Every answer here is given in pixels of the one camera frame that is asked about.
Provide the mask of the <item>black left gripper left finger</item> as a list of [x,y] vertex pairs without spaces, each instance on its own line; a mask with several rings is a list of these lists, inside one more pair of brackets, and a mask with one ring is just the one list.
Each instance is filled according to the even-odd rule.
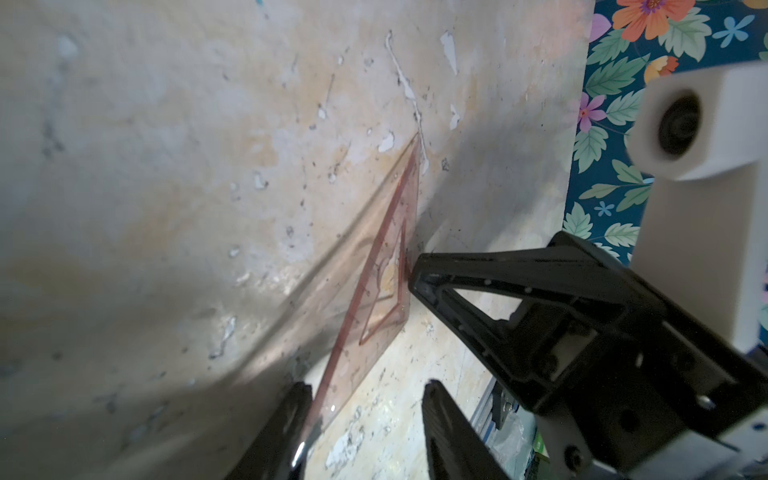
[[296,382],[225,479],[303,479],[307,443],[301,439],[312,387]]

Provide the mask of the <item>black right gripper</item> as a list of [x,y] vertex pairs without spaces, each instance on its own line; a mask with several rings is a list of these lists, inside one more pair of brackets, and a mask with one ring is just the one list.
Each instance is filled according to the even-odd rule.
[[[766,347],[735,350],[676,311],[600,330],[589,318],[666,307],[596,245],[559,232],[538,249],[424,253],[409,290],[535,414],[558,477],[766,477]],[[494,319],[465,290],[520,304]]]

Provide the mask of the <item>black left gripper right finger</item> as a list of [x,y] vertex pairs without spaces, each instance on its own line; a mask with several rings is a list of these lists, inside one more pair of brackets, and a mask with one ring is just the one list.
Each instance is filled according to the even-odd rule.
[[438,380],[425,385],[422,416],[430,479],[508,479]]

